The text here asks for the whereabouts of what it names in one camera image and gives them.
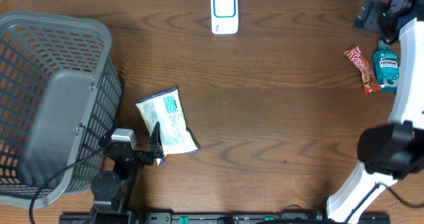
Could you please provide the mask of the orange candy bar wrapper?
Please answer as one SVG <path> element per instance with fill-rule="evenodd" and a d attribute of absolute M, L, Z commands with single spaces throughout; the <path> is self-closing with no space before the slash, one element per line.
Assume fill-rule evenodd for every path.
<path fill-rule="evenodd" d="M 360 51 L 358 46 L 346 50 L 344 52 L 344 55 L 359 70 L 365 94 L 380 91 L 382 89 L 382 86 L 378 83 L 376 79 L 373 69 L 370 67 L 365 57 L 363 57 L 362 52 Z"/>

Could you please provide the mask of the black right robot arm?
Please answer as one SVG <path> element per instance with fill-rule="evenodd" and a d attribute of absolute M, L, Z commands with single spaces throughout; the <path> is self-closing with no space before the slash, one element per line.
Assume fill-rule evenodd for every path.
<path fill-rule="evenodd" d="M 358 163 L 326 200 L 322 223 L 358 223 L 384 190 L 423 169 L 423 0 L 366 0 L 354 27 L 400 43 L 399 83 L 387 124 L 361 134 Z"/>

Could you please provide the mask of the teal mouthwash bottle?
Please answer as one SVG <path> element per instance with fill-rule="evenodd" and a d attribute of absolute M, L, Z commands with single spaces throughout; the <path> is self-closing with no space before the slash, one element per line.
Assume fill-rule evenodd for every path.
<path fill-rule="evenodd" d="M 376 78 L 382 91 L 396 92 L 399 81 L 398 55 L 383 40 L 378 41 L 378 49 L 373 55 Z"/>

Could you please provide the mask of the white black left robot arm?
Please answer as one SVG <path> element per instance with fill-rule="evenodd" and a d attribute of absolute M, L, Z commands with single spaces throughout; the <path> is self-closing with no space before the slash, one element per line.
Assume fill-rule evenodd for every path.
<path fill-rule="evenodd" d="M 160 124 L 154 125 L 148 145 L 149 151 L 135 150 L 134 132 L 117 124 L 107 131 L 99 141 L 105 156 L 115 162 L 112 171 L 102 171 L 93 178 L 91 192 L 93 207 L 89 223 L 144 223 L 144 215 L 128 208 L 138 171 L 146 165 L 164 157 L 160 139 Z"/>

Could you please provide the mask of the white snack bag blue edges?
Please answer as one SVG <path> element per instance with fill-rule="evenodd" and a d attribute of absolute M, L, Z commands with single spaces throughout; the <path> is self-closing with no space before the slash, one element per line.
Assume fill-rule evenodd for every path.
<path fill-rule="evenodd" d="M 153 134 L 155 124 L 160 124 L 159 135 L 164 157 L 156 159 L 159 166 L 167 155 L 199 151 L 187 127 L 177 87 L 139 99 L 135 105 L 150 135 Z"/>

